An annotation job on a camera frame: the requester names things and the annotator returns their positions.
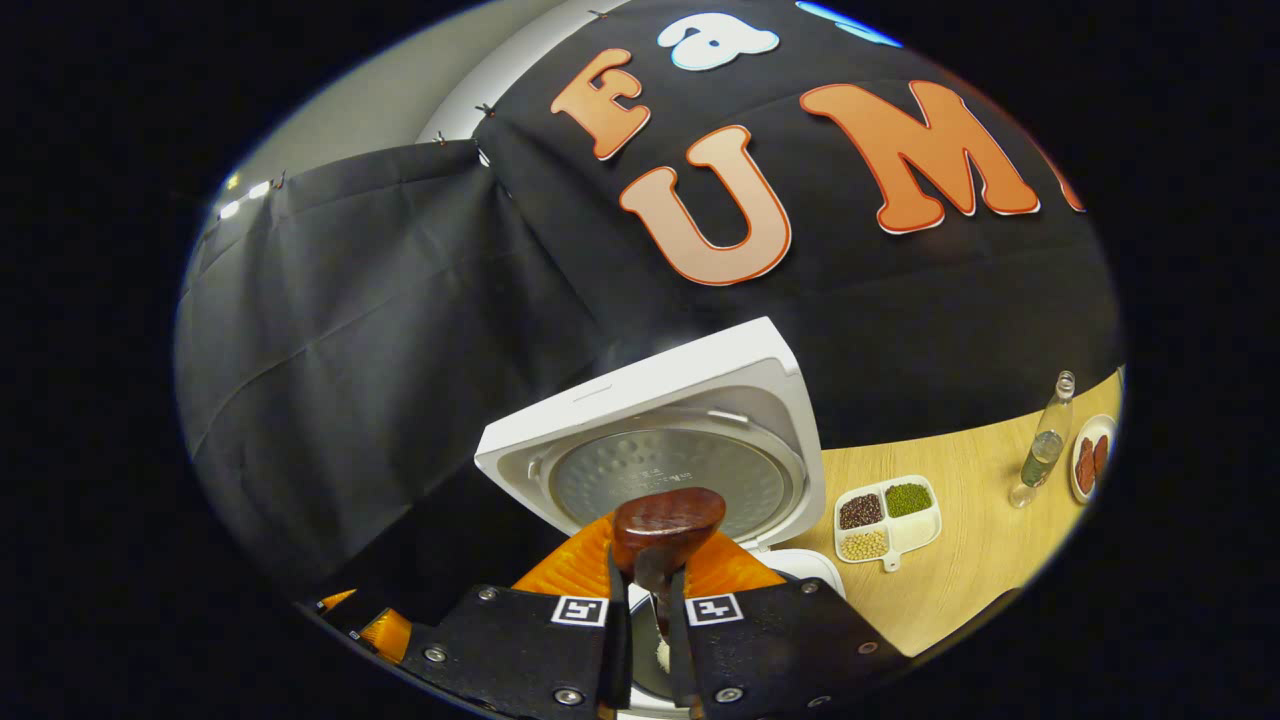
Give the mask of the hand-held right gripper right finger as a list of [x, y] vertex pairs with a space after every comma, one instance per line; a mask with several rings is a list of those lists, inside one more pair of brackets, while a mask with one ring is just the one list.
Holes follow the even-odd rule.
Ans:
[[722, 533], [675, 575], [669, 687], [692, 719], [817, 719], [906, 671], [822, 577], [787, 580]]

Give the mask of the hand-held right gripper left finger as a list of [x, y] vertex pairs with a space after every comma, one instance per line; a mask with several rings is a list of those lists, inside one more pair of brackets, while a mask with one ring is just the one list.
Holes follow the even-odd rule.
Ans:
[[403, 673], [458, 706], [508, 719], [616, 719], [630, 707], [626, 584], [612, 518], [566, 541], [516, 585], [475, 585], [416, 624]]

